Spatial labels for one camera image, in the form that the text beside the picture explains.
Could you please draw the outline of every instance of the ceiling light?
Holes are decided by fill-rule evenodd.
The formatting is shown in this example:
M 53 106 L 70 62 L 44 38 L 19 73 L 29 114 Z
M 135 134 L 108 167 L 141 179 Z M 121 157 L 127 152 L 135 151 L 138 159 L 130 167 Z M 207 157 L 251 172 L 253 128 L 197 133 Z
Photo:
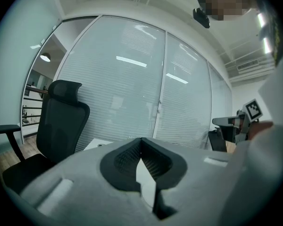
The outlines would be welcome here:
M 142 67 L 147 67 L 147 64 L 144 64 L 142 62 L 138 62 L 138 61 L 135 61 L 135 60 L 132 60 L 132 59 L 129 59 L 129 58 L 117 56 L 117 60 L 121 60 L 121 61 L 128 62 L 128 63 L 131 63 L 131 64 L 139 65 L 139 66 L 142 66 Z
M 40 47 L 41 47 L 41 45 L 40 45 L 40 44 L 38 44 L 38 45 L 34 45 L 34 46 L 31 46 L 31 48 L 32 48 L 32 49 L 40 48 Z
M 48 53 L 44 53 L 40 55 L 40 58 L 43 59 L 46 62 L 50 62 L 50 55 Z
M 266 21 L 265 21 L 264 16 L 263 16 L 262 13 L 258 14 L 258 19 L 259 19 L 259 22 L 260 22 L 260 26 L 262 28 L 266 24 Z
M 264 38 L 263 39 L 264 41 L 264 52 L 267 54 L 267 53 L 270 53 L 272 51 L 270 45 L 269 45 L 269 42 L 267 40 L 267 38 Z
M 174 80 L 177 80 L 177 81 L 179 81 L 179 82 L 181 82 L 181 83 L 184 83 L 184 84 L 187 84 L 187 83 L 188 83 L 188 81 L 184 81 L 184 80 L 182 80 L 182 79 L 180 79 L 180 78 L 178 78 L 178 77 L 176 77 L 176 76 L 174 76 L 174 75 L 171 75 L 171 74 L 169 74 L 169 73 L 167 73 L 166 76 L 169 76 L 170 78 L 172 78 L 172 79 L 174 79 Z

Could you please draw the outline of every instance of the chair headrest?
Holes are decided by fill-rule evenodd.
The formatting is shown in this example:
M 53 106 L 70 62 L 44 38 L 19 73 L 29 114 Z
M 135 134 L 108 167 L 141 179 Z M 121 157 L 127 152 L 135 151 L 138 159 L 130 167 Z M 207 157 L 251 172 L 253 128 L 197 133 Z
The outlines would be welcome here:
M 81 83 L 58 80 L 51 83 L 48 94 L 51 98 L 71 105 L 77 105 L 77 92 L 82 86 Z

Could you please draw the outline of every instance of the office chair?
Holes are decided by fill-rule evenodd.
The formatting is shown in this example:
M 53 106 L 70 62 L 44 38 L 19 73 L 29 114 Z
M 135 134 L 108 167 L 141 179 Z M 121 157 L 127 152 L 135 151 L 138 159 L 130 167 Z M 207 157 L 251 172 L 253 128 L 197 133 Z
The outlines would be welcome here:
M 36 144 L 40 152 L 24 159 L 13 133 L 18 125 L 0 125 L 20 159 L 20 163 L 2 174 L 7 187 L 20 193 L 33 179 L 75 152 L 80 134 L 88 120 L 89 106 L 79 102 L 77 92 L 81 83 L 58 80 L 44 97 Z
M 208 138 L 213 151 L 227 152 L 225 141 L 222 138 L 220 128 L 208 132 Z

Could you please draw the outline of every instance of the mesh backrest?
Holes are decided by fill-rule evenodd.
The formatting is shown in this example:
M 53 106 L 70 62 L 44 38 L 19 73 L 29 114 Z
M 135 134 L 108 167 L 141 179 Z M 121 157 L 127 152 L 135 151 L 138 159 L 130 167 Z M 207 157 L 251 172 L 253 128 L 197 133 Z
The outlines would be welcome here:
M 74 153 L 89 117 L 88 105 L 77 101 L 81 85 L 55 81 L 44 97 L 36 142 L 40 152 L 55 163 Z

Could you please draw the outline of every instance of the air conditioner unit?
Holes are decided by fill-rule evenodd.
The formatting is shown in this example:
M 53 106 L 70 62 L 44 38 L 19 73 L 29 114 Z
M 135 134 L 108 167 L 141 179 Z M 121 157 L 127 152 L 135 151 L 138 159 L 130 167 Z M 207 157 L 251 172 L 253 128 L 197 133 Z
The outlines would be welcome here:
M 255 67 L 255 66 L 258 66 L 258 65 L 259 65 L 259 61 L 257 59 L 255 59 L 255 60 L 251 60 L 251 61 L 248 61 L 248 62 L 245 62 L 243 64 L 238 65 L 237 70 L 238 70 L 239 73 L 242 72 L 242 71 L 243 71 L 243 73 L 246 73 L 247 71 L 245 71 L 245 70 L 248 70 L 248 69 Z

